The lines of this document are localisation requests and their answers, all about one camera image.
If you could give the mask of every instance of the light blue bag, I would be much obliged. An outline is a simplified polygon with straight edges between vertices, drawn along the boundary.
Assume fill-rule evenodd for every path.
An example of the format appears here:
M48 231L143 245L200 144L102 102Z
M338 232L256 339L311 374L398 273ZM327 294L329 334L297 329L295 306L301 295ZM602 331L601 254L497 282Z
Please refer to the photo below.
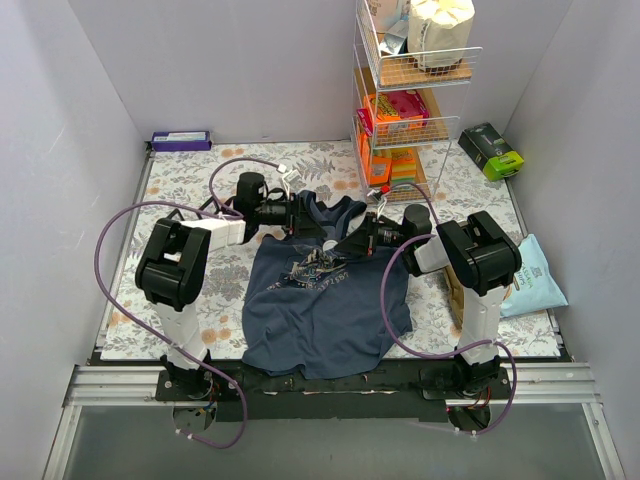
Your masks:
M560 287L551 277L549 264L535 235L527 236L518 249L522 256L522 268L513 276L513 284L502 302L500 316L512 317L568 305Z

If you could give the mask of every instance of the cable connector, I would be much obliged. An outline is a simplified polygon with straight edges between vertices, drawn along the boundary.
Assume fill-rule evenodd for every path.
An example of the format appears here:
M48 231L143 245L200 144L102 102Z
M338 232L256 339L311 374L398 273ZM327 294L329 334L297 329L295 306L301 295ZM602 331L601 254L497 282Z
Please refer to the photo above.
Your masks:
M382 187L380 187L380 190L376 190L375 188L372 188L371 190L369 190L369 192L367 193L367 197L372 197L379 202L380 199L386 194L388 194L390 191L391 191L391 188L388 185L383 185Z
M292 168L291 170L285 171L280 177L280 185L282 185L282 189L284 190L287 199L291 197L291 182L300 176L300 172L295 168Z
M378 209L377 209L377 216L378 218L380 218L382 216L382 211L384 210L384 207L387 206L387 197L382 196L382 198L380 200L378 200Z

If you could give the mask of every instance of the orange box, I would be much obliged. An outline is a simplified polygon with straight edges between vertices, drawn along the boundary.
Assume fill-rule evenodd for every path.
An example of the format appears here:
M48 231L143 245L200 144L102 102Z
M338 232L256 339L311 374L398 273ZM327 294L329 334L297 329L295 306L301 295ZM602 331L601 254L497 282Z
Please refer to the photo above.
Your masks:
M391 159L371 155L369 137L366 133L360 134L358 146L360 148L360 161L364 167L369 186L387 185L389 183L389 175L391 175Z

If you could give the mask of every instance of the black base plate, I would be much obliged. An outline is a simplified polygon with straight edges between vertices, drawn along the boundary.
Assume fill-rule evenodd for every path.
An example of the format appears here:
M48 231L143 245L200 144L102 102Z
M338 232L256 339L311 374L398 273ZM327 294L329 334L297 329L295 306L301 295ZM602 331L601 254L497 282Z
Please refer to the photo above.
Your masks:
M333 380L307 380L299 372L271 377L239 361L215 362L215 366L240 384L251 404L252 420L417 418L420 421L446 422L444 399L461 394L424 391L421 387L430 369L442 371L446 362L383 360L370 372ZM500 369L498 379L490 384L492 398L508 398L510 386L508 382L502 383L505 378L508 378L506 371ZM169 380L169 374L162 371L158 377L156 400L193 401L173 385L167 388L165 384ZM219 395L216 421L240 421L242 407L237 391L229 388L226 382L219 379L216 382ZM330 395L336 392L351 394Z

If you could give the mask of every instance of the navy t-shirt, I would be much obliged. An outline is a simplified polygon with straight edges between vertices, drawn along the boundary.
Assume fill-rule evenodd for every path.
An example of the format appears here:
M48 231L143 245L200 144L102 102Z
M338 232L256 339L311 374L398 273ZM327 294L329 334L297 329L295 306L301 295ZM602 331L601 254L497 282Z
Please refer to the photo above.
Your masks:
M300 370L305 378L339 378L375 368L393 345L380 313L380 283L395 249L371 257L324 252L341 240L349 220L366 205L343 197L327 208L301 194L327 232L325 239L277 240L265 236L251 270L242 311L247 351L242 360L271 375ZM405 302L409 274L396 262L387 281L386 305L396 335L410 332Z

